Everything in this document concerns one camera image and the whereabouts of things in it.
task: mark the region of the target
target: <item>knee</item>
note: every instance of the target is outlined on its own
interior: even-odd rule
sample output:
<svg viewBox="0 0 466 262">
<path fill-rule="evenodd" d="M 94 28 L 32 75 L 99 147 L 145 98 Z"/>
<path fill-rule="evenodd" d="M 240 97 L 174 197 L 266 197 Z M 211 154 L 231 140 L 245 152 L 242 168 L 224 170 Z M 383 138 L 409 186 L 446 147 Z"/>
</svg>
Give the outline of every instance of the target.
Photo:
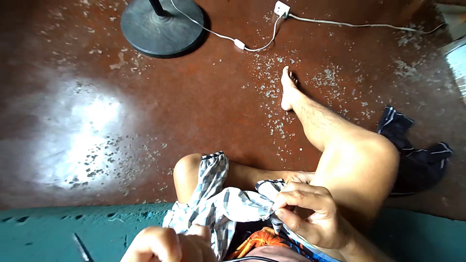
<svg viewBox="0 0 466 262">
<path fill-rule="evenodd" d="M 201 158 L 202 154 L 195 153 L 180 159 L 173 169 L 175 182 L 191 180 L 193 177 L 197 178 Z"/>
<path fill-rule="evenodd" d="M 374 132 L 368 131 L 363 136 L 340 141 L 339 146 L 344 149 L 345 155 L 366 158 L 369 162 L 383 159 L 398 165 L 398 149 L 386 137 Z"/>
</svg>

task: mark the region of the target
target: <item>leg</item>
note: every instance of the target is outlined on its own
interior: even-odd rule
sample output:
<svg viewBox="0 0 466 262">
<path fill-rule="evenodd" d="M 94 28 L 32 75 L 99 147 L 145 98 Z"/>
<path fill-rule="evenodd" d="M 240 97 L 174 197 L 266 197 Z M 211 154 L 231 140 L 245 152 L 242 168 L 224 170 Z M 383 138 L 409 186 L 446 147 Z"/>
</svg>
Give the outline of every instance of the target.
<svg viewBox="0 0 466 262">
<path fill-rule="evenodd" d="M 176 194 L 180 203 L 187 203 L 198 183 L 199 164 L 202 154 L 191 154 L 178 161 L 173 170 Z M 267 171 L 252 168 L 230 161 L 224 187 L 237 187 L 241 190 L 254 190 L 257 181 L 284 179 L 288 181 L 310 182 L 313 172 Z"/>
<path fill-rule="evenodd" d="M 356 228 L 368 227 L 396 179 L 395 146 L 302 94 L 288 67 L 281 82 L 283 109 L 296 112 L 306 137 L 322 151 L 311 184 L 328 188 L 342 215 Z"/>
</svg>

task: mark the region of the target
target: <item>gray checkered fabric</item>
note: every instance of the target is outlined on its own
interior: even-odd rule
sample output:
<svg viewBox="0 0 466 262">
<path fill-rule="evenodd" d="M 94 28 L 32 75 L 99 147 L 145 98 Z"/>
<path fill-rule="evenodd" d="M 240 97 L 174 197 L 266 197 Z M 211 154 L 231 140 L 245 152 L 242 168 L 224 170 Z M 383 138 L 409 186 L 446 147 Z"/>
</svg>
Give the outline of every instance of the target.
<svg viewBox="0 0 466 262">
<path fill-rule="evenodd" d="M 212 249 L 220 261 L 230 246 L 237 222 L 270 218 L 276 232 L 283 230 L 291 239 L 320 255 L 321 251 L 290 231 L 272 211 L 273 200 L 286 186 L 284 180 L 259 181 L 256 184 L 258 193 L 235 187 L 223 188 L 228 167 L 228 157 L 222 151 L 203 156 L 198 184 L 191 199 L 187 204 L 176 201 L 164 217 L 163 227 L 173 228 L 178 234 L 185 234 L 192 224 L 209 227 Z"/>
</svg>

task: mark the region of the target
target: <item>bare foot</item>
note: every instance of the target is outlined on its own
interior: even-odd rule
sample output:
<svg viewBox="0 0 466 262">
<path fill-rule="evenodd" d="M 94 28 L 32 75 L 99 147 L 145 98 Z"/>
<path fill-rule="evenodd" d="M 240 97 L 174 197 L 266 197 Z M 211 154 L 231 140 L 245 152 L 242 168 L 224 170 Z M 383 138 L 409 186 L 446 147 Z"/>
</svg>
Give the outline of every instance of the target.
<svg viewBox="0 0 466 262">
<path fill-rule="evenodd" d="M 281 107 L 283 110 L 293 109 L 292 101 L 301 92 L 296 87 L 298 80 L 293 77 L 293 73 L 289 71 L 289 66 L 283 68 L 283 75 L 281 76 L 281 84 L 283 86 L 283 97 L 281 99 Z"/>
</svg>

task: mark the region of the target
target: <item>electrical socket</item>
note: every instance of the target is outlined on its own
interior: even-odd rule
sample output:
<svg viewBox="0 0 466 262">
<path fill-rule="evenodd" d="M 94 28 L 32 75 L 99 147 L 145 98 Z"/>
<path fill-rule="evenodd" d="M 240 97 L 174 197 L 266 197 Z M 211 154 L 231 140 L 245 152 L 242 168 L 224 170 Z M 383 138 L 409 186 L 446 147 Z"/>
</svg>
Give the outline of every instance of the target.
<svg viewBox="0 0 466 262">
<path fill-rule="evenodd" d="M 290 7 L 289 6 L 287 6 L 283 2 L 277 1 L 277 3 L 275 4 L 275 10 L 274 10 L 275 14 L 277 14 L 279 16 L 283 15 L 283 18 L 287 18 L 289 12 L 290 12 Z"/>
</svg>

